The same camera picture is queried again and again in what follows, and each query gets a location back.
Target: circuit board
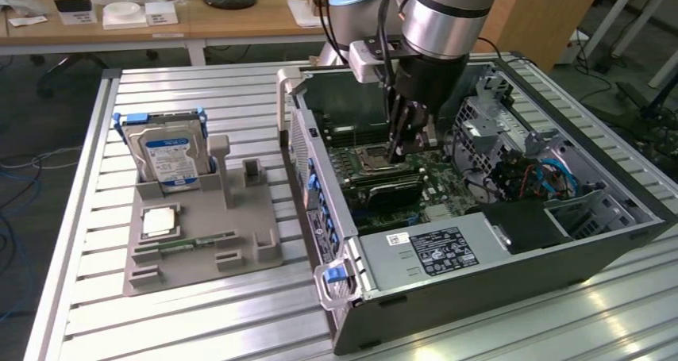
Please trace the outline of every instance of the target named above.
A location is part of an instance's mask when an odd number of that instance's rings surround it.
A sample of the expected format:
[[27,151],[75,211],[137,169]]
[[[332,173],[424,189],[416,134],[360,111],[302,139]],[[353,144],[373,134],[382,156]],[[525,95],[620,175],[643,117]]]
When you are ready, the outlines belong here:
[[[386,161],[385,144],[329,148],[329,152],[362,235],[462,216],[478,205],[441,150],[409,154],[398,164]],[[374,207],[374,192],[389,187],[384,204]]]

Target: warning label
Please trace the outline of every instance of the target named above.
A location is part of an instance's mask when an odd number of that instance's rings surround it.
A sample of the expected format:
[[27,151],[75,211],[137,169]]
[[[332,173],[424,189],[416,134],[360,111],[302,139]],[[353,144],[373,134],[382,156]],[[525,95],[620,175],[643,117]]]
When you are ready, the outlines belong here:
[[410,236],[426,274],[436,276],[478,264],[457,227]]

